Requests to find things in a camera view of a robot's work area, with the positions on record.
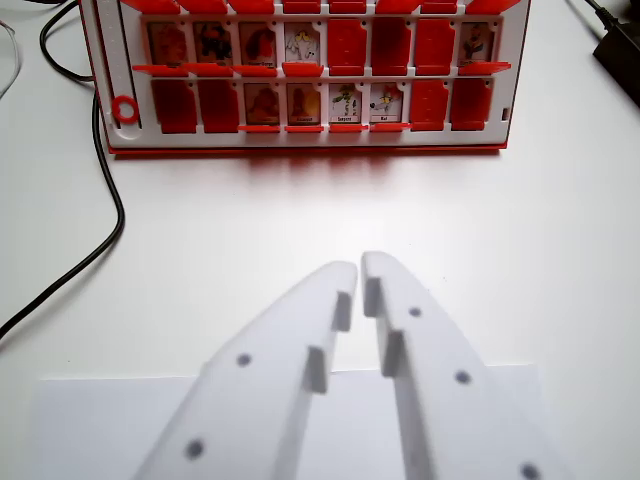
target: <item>white table surface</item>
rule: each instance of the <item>white table surface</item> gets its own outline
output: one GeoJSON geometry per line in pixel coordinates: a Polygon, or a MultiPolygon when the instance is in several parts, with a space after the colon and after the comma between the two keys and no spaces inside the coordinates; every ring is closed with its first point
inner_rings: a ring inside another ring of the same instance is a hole
{"type": "MultiPolygon", "coordinates": [[[[51,15],[0,7],[25,57],[0,101],[3,320],[115,222],[92,92],[38,48],[51,15]]],[[[2,80],[12,64],[0,38],[2,80]]],[[[577,478],[635,478],[640,110],[591,56],[595,42],[566,3],[533,1],[499,154],[111,161],[127,208],[121,241],[0,345],[0,478],[19,478],[29,453],[39,379],[192,375],[298,279],[367,249],[409,265],[487,363],[538,365],[577,478]]],[[[50,45],[89,72],[78,20],[50,45]]],[[[357,310],[335,366],[375,365],[374,326],[357,310]]]]}

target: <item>flipped-down red flap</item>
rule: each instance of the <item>flipped-down red flap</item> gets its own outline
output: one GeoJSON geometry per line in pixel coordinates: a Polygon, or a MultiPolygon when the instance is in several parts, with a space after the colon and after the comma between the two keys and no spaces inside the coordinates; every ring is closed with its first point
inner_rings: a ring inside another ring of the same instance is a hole
{"type": "Polygon", "coordinates": [[[273,15],[273,0],[229,0],[236,13],[264,13],[273,15]]]}

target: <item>black power adapter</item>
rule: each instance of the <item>black power adapter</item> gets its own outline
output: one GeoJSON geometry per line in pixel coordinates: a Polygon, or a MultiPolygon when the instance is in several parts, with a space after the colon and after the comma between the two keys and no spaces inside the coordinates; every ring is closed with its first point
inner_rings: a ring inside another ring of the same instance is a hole
{"type": "Polygon", "coordinates": [[[587,3],[607,30],[593,55],[640,107],[640,23],[620,23],[595,1],[587,3]]]}

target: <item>screw hole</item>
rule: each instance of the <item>screw hole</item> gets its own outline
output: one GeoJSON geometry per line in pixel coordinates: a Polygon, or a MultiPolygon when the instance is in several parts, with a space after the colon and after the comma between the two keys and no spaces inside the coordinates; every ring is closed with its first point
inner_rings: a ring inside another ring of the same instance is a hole
{"type": "Polygon", "coordinates": [[[251,355],[249,355],[248,353],[242,353],[238,355],[237,362],[241,367],[246,367],[251,363],[251,355]]]}
{"type": "Polygon", "coordinates": [[[189,460],[195,460],[204,452],[204,443],[202,440],[191,440],[185,449],[185,455],[189,460]]]}
{"type": "Polygon", "coordinates": [[[463,385],[467,385],[471,383],[471,375],[469,375],[464,370],[460,370],[458,373],[456,373],[456,381],[458,383],[462,383],[463,385]]]}
{"type": "Polygon", "coordinates": [[[525,463],[520,471],[522,472],[522,476],[527,480],[539,480],[542,478],[536,466],[530,463],[525,463]]]}

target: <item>red plastic flap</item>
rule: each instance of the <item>red plastic flap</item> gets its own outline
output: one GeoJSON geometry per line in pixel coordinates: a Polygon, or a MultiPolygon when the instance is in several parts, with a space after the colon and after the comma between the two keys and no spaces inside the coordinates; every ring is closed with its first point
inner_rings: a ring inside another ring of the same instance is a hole
{"type": "Polygon", "coordinates": [[[484,130],[489,118],[491,88],[484,78],[457,78],[451,96],[452,130],[484,130]]]}
{"type": "Polygon", "coordinates": [[[229,0],[236,13],[266,13],[273,15],[273,0],[229,0]]]}
{"type": "Polygon", "coordinates": [[[324,131],[322,125],[287,125],[284,129],[291,133],[319,133],[324,131]]]}
{"type": "Polygon", "coordinates": [[[448,19],[418,20],[415,65],[418,75],[449,75],[456,32],[448,19]]]}
{"type": "Polygon", "coordinates": [[[169,65],[134,65],[131,67],[136,72],[147,73],[154,77],[186,77],[187,71],[183,65],[170,67],[169,65]]]}
{"type": "Polygon", "coordinates": [[[324,65],[302,62],[284,62],[282,70],[287,77],[319,77],[324,71],[324,65]]]}
{"type": "Polygon", "coordinates": [[[320,0],[282,0],[284,13],[320,13],[320,0]]]}
{"type": "Polygon", "coordinates": [[[238,115],[238,93],[228,80],[200,80],[200,113],[205,133],[236,133],[238,115]]]}
{"type": "Polygon", "coordinates": [[[248,133],[277,133],[280,131],[280,125],[240,125],[238,130],[248,133]]]}
{"type": "Polygon", "coordinates": [[[458,69],[458,75],[491,75],[509,70],[509,62],[474,62],[458,69]]]}
{"type": "Polygon", "coordinates": [[[277,77],[278,70],[262,65],[234,65],[233,68],[243,77],[277,77]]]}
{"type": "Polygon", "coordinates": [[[366,13],[367,0],[329,0],[329,13],[366,13]]]}
{"type": "Polygon", "coordinates": [[[517,3],[520,3],[520,0],[471,0],[465,13],[467,15],[500,15],[517,3]]]}
{"type": "Polygon", "coordinates": [[[177,15],[180,5],[173,0],[122,0],[131,8],[150,15],[177,15]]]}
{"type": "Polygon", "coordinates": [[[406,75],[409,62],[411,30],[404,18],[373,19],[371,68],[374,75],[406,75]]]}
{"type": "Polygon", "coordinates": [[[330,19],[327,60],[331,75],[364,75],[367,31],[357,18],[330,19]]]}
{"type": "Polygon", "coordinates": [[[225,67],[217,63],[183,63],[182,68],[187,72],[195,73],[199,77],[233,77],[231,67],[225,67]]]}
{"type": "Polygon", "coordinates": [[[378,0],[376,13],[411,13],[422,0],[378,0]]]}
{"type": "Polygon", "coordinates": [[[329,131],[333,133],[359,133],[363,130],[367,130],[368,128],[369,125],[349,125],[340,123],[329,125],[329,131]]]}
{"type": "Polygon", "coordinates": [[[371,125],[372,132],[401,132],[411,126],[410,123],[374,123],[371,125]]]}
{"type": "Polygon", "coordinates": [[[185,80],[151,80],[162,133],[196,133],[196,100],[185,80]]]}
{"type": "Polygon", "coordinates": [[[177,0],[189,13],[227,13],[224,0],[177,0]]]}
{"type": "Polygon", "coordinates": [[[423,0],[420,13],[456,13],[458,0],[423,0]]]}
{"type": "Polygon", "coordinates": [[[416,80],[411,92],[411,130],[444,130],[449,90],[444,80],[416,80]]]}

